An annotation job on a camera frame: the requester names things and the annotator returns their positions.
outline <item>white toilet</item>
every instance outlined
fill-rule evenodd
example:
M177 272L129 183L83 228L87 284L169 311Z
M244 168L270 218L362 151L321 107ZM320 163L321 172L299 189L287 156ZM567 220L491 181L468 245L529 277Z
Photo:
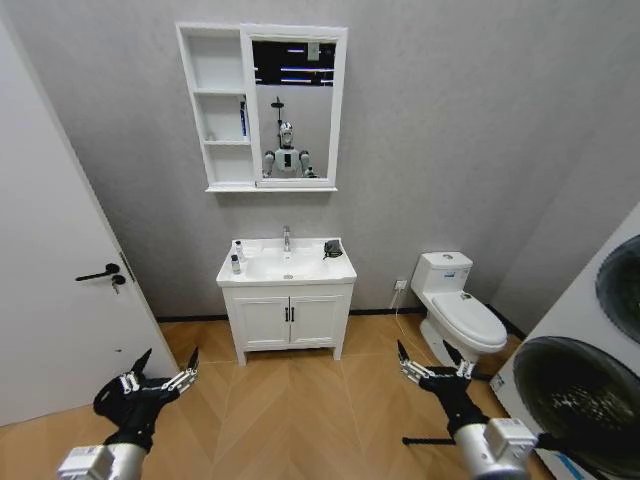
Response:
M443 365L456 366L444 342L474 363L507 343L507 330L498 317L463 290L472 265L460 252L423 253L411 280L428 310L420 331Z

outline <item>white cabinet door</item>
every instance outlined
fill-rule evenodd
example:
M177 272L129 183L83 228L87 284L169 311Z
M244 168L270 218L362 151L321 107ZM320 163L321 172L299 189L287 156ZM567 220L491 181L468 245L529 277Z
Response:
M331 345L344 295L291 297L291 344Z
M236 314L247 350L289 344L289 297L235 298Z

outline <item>washing machine door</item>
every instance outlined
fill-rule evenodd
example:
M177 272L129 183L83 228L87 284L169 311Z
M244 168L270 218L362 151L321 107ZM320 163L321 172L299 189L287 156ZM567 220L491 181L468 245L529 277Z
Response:
M624 242L602 263L596 296L613 324L640 343L640 235Z
M602 350L537 337L514 359L516 387L546 432L605 473L640 478L640 378Z

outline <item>humanoid robot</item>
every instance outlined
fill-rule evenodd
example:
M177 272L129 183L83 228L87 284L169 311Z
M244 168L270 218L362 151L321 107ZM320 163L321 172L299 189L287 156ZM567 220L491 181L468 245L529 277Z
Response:
M293 125L285 122L281 117L281 110L284 103L280 97L271 104L278 109L278 148L275 152L267 150L264 154L264 170L262 175L269 178L273 174L273 169L284 173L285 177L292 178L316 178L316 174L311 166L311 156L307 150L297 150L293 146Z

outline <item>chrome faucet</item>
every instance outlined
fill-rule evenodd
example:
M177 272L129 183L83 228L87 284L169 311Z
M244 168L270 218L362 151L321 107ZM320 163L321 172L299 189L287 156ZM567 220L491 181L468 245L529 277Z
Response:
M285 252L291 251L290 238L289 238L290 235L291 235L291 230L289 230L289 225L285 225L284 226L284 251Z

